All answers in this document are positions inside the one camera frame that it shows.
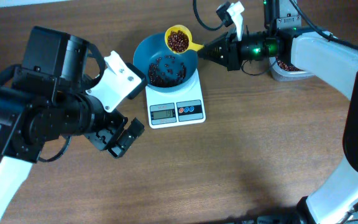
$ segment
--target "wooden table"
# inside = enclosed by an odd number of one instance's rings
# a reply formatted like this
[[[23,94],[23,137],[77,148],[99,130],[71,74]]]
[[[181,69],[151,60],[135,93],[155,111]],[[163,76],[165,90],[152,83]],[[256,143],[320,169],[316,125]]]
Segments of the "wooden table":
[[[223,1],[200,1],[200,16],[219,24]],[[262,1],[242,1],[251,32],[263,29]],[[315,23],[358,44],[358,1],[303,0]],[[147,36],[175,24],[195,42],[203,30],[191,1],[70,1],[0,9],[0,71],[20,63],[35,25],[77,35],[103,55],[117,51],[131,62]],[[88,73],[96,74],[90,62]],[[267,68],[253,63],[251,72]],[[2,223],[194,223],[252,217],[294,206],[316,190],[342,159],[349,102],[317,78],[279,83],[250,77],[204,60],[199,64],[207,120],[153,130],[119,160],[75,137],[58,161],[33,166]],[[119,111],[147,124],[145,93]],[[48,143],[54,155],[62,140]]]

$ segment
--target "yellow spoon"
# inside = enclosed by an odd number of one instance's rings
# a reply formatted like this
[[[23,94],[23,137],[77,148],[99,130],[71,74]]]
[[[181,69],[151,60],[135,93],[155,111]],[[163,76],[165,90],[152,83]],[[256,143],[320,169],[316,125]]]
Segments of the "yellow spoon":
[[[187,47],[187,49],[184,51],[184,52],[176,52],[176,51],[173,51],[169,46],[168,46],[168,37],[169,35],[171,34],[172,31],[174,32],[178,32],[178,31],[182,31],[183,33],[185,33],[187,35],[187,37],[189,38],[189,46]],[[203,45],[200,45],[200,44],[195,44],[192,42],[193,41],[193,37],[191,36],[191,32],[189,29],[187,29],[187,27],[183,26],[183,25],[175,25],[171,28],[169,28],[166,32],[165,32],[165,44],[167,45],[167,47],[175,52],[176,54],[182,54],[182,53],[185,53],[187,50],[194,50],[194,51],[199,51],[201,50],[204,46]]]

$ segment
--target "white plastic mount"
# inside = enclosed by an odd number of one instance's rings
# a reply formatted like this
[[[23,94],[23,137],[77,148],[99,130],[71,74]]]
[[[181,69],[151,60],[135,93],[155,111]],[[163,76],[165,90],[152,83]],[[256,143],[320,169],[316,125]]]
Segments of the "white plastic mount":
[[[233,20],[234,25],[236,25],[236,31],[237,31],[237,40],[241,41],[242,39],[242,33],[244,31],[244,19],[242,18],[241,13],[245,11],[244,6],[241,4],[241,2],[232,3],[227,9],[227,13],[231,16],[231,19]]]
[[[111,113],[118,104],[130,94],[142,80],[130,70],[117,52],[104,58],[107,69],[102,79],[87,94],[96,97],[103,105],[104,110]]]

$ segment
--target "clear plastic container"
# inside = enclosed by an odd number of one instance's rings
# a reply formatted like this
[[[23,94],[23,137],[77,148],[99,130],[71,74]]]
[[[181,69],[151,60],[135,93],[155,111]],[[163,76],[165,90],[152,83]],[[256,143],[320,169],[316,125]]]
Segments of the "clear plastic container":
[[[275,61],[276,61],[275,57],[269,58],[270,65],[272,65]],[[280,68],[280,66],[278,66],[277,63],[272,67],[270,71],[272,73],[273,78],[279,82],[304,80],[314,76],[312,73],[306,71],[298,71],[298,72],[285,71],[284,69]]]

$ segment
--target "blue bowl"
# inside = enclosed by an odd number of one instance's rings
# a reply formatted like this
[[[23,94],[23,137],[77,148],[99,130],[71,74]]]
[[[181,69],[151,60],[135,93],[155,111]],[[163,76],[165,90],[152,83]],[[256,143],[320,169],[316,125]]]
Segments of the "blue bowl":
[[[194,50],[188,50],[183,54],[173,53],[165,44],[164,38],[165,34],[161,33],[151,35],[150,37],[144,39],[136,48],[134,55],[134,65],[146,75],[149,87],[161,92],[173,92],[185,86],[188,80],[196,72],[198,56],[197,52]],[[173,56],[175,59],[166,58],[165,56]],[[162,72],[165,72],[167,80],[176,80],[177,73],[182,69],[181,63],[184,63],[186,67],[186,77],[183,79],[182,84],[168,88],[157,87],[150,84],[150,79],[148,76],[149,66],[151,63],[157,64],[158,58],[162,58],[159,62],[159,69]],[[173,74],[167,72],[168,69],[172,69]]]

